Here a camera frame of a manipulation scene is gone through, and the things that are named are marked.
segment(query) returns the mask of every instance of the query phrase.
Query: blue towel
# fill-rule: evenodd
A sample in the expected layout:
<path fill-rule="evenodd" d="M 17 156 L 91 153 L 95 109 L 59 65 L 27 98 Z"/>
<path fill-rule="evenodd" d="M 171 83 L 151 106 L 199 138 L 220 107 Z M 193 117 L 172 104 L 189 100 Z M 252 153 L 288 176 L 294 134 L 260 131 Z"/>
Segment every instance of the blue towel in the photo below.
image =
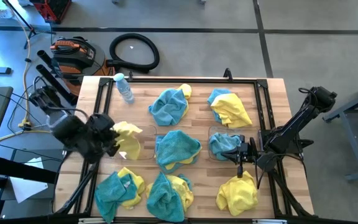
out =
<path fill-rule="evenodd" d="M 111 223 L 116 216 L 117 207 L 123 201 L 135 198 L 136 190 L 130 174 L 119 178 L 117 172 L 112 173 L 96 187 L 94 198 L 106 223 Z"/>
<path fill-rule="evenodd" d="M 146 206 L 152 215 L 161 220 L 182 222 L 185 219 L 179 194 L 161 172 L 153 184 Z"/>
<path fill-rule="evenodd" d="M 208 104 L 211 106 L 217 96 L 226 94 L 226 93 L 231 93 L 231 92 L 230 92 L 230 90 L 227 90 L 227 89 L 214 89 L 211 93 L 211 96 L 209 96 L 209 98 L 207 100 Z M 215 121 L 217 121 L 221 124 L 222 119 L 219 117 L 219 115 L 213 110 L 212 110 L 212 114 L 214 114 Z"/>
<path fill-rule="evenodd" d="M 189 159 L 199 152 L 201 143 L 193 139 L 181 130 L 169 131 L 165 136 L 155 138 L 155 155 L 157 164 L 164 171 L 170 174 L 183 166 L 179 161 Z M 194 164 L 198 159 L 198 154 L 190 164 Z M 172 169 L 167 170 L 166 165 L 176 162 Z"/>
<path fill-rule="evenodd" d="M 239 136 L 215 133 L 209 138 L 209 150 L 211 150 L 220 161 L 227 160 L 222 156 L 222 152 L 232 150 L 236 146 L 240 146 L 240 144 L 241 140 Z"/>
<path fill-rule="evenodd" d="M 169 126 L 179 123 L 186 107 L 183 90 L 167 89 L 149 106 L 149 112 L 159 126 Z"/>

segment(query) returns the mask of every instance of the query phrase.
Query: microfiber cloth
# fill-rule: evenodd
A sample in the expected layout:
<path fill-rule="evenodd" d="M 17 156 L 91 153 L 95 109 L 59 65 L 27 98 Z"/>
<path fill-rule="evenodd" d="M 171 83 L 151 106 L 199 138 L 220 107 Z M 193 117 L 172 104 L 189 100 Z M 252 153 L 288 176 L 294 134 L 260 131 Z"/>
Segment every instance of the microfiber cloth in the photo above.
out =
<path fill-rule="evenodd" d="M 96 188 L 94 197 L 96 206 L 106 223 L 116 216 L 117 207 L 125 200 L 135 198 L 136 186 L 130 174 L 119 178 L 117 172 L 111 174 Z"/>
<path fill-rule="evenodd" d="M 96 188 L 96 206 L 106 223 L 114 219 L 119 205 L 131 209 L 141 200 L 139 194 L 145 189 L 143 178 L 135 175 L 126 167 L 112 173 Z"/>
<path fill-rule="evenodd" d="M 230 151 L 236 146 L 241 145 L 239 136 L 228 136 L 227 134 L 215 133 L 209 138 L 209 150 L 220 161 L 227 160 L 222 156 L 222 152 Z"/>
<path fill-rule="evenodd" d="M 147 210 L 161 220 L 182 222 L 185 219 L 185 213 L 180 196 L 172 189 L 166 176 L 160 172 L 154 184 L 149 186 L 146 190 Z"/>
<path fill-rule="evenodd" d="M 217 96 L 226 94 L 226 93 L 231 93 L 231 92 L 230 92 L 230 90 L 227 90 L 227 89 L 214 89 L 212 91 L 211 95 L 208 97 L 208 100 L 207 100 L 208 104 L 211 106 Z M 212 111 L 212 114 L 214 114 L 215 121 L 217 121 L 221 124 L 222 119 L 219 117 L 219 115 L 215 111 Z"/>
<path fill-rule="evenodd" d="M 241 100 L 234 93 L 222 94 L 215 97 L 211 108 L 222 119 L 222 124 L 229 128 L 240 128 L 252 125 L 252 121 L 248 117 Z"/>
<path fill-rule="evenodd" d="M 162 172 L 154 183 L 147 186 L 146 196 L 149 212 L 168 222 L 182 222 L 194 200 L 190 180 L 183 174 L 175 177 Z"/>
<path fill-rule="evenodd" d="M 191 87 L 187 84 L 177 90 L 167 89 L 149 106 L 149 112 L 159 126 L 176 125 L 188 111 L 190 96 Z"/>
<path fill-rule="evenodd" d="M 183 164 L 194 164 L 201 143 L 181 130 L 169 131 L 155 139 L 155 159 L 165 173 L 172 173 Z"/>
<path fill-rule="evenodd" d="M 233 216 L 254 208 L 257 204 L 257 189 L 254 178 L 247 171 L 242 173 L 242 178 L 235 176 L 222 184 L 216 197 L 216 205 L 219 209 L 228 208 Z"/>
<path fill-rule="evenodd" d="M 121 156 L 125 159 L 136 160 L 140 154 L 140 143 L 135 135 L 141 133 L 142 130 L 125 121 L 115 124 L 112 129 L 119 134 L 116 141 Z"/>

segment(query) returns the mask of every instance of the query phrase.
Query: white paper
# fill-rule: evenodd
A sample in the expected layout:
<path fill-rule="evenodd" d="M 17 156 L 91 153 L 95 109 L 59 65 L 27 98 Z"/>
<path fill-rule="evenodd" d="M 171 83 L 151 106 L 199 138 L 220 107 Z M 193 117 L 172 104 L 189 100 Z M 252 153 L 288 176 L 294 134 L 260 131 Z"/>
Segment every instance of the white paper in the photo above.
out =
<path fill-rule="evenodd" d="M 38 167 L 41 169 L 44 168 L 44 165 L 42 165 L 41 157 L 31 159 L 29 162 L 30 163 L 26 163 L 26 165 Z M 48 184 L 43 182 L 25 180 L 17 177 L 10 177 L 10 180 L 12 182 L 17 203 L 21 203 L 25 199 L 48 188 Z"/>

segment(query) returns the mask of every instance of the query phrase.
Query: yellow cable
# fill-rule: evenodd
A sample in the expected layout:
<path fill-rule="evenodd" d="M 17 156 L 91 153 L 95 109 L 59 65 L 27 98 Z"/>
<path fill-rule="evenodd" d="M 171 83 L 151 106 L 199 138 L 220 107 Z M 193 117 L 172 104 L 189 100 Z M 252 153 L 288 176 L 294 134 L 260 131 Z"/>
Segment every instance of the yellow cable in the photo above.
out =
<path fill-rule="evenodd" d="M 24 133 L 50 133 L 50 131 L 18 131 L 15 134 L 8 134 L 7 136 L 0 137 L 0 142 L 13 136 L 18 136 Z"/>
<path fill-rule="evenodd" d="M 27 47 L 28 47 L 28 51 L 27 51 L 27 58 L 30 58 L 30 39 L 29 37 L 27 36 L 27 32 L 25 31 L 25 28 L 23 26 L 23 24 L 20 22 L 18 16 L 16 15 L 16 13 L 13 11 L 12 7 L 5 1 L 3 0 L 4 3 L 10 8 L 10 10 L 12 11 L 12 13 L 15 15 L 16 19 L 17 19 L 17 22 L 19 23 L 19 25 L 22 27 L 23 29 L 23 32 L 24 32 L 24 35 L 27 39 Z M 29 94 L 27 93 L 26 89 L 27 89 L 27 84 L 25 83 L 25 79 L 27 77 L 27 72 L 29 71 L 29 63 L 28 62 L 25 62 L 25 69 L 24 69 L 24 72 L 23 72 L 23 87 L 24 87 L 24 94 L 25 94 L 25 98 L 26 98 L 26 101 L 25 101 L 25 109 L 26 109 L 26 112 L 25 112 L 25 115 L 24 115 L 24 118 L 22 120 L 22 122 L 20 124 L 18 124 L 19 127 L 23 127 L 26 123 L 30 124 L 30 121 L 29 121 Z"/>

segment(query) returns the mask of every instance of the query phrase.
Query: bottle cap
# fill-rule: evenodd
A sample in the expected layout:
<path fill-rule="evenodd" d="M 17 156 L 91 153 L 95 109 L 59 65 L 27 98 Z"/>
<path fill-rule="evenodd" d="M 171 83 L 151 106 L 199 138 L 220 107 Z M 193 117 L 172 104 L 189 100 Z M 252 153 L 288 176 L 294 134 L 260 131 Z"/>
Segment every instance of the bottle cap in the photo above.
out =
<path fill-rule="evenodd" d="M 124 74 L 122 74 L 122 73 L 117 73 L 117 74 L 115 74 L 115 75 L 112 77 L 112 79 L 113 79 L 114 81 L 116 81 L 116 82 L 121 81 L 121 80 L 124 79 Z"/>

